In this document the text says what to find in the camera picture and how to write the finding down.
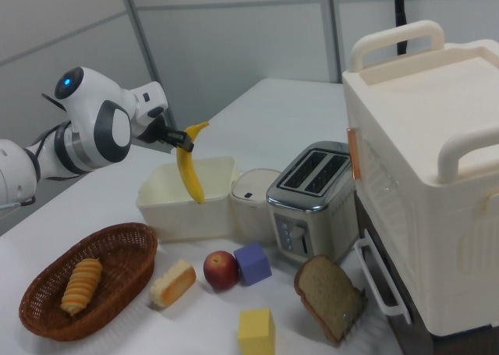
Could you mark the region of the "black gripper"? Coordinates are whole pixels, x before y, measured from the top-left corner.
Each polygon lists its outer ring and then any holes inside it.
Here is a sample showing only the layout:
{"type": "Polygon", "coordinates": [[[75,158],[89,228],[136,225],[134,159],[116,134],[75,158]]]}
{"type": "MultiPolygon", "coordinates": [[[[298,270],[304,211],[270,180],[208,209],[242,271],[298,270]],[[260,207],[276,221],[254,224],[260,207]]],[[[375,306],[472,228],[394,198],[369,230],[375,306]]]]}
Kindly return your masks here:
{"type": "Polygon", "coordinates": [[[180,148],[188,153],[193,151],[194,143],[191,137],[181,130],[175,130],[169,127],[166,123],[163,114],[158,115],[153,119],[147,119],[148,124],[133,120],[133,137],[146,144],[160,142],[170,144],[176,148],[180,148]]]}

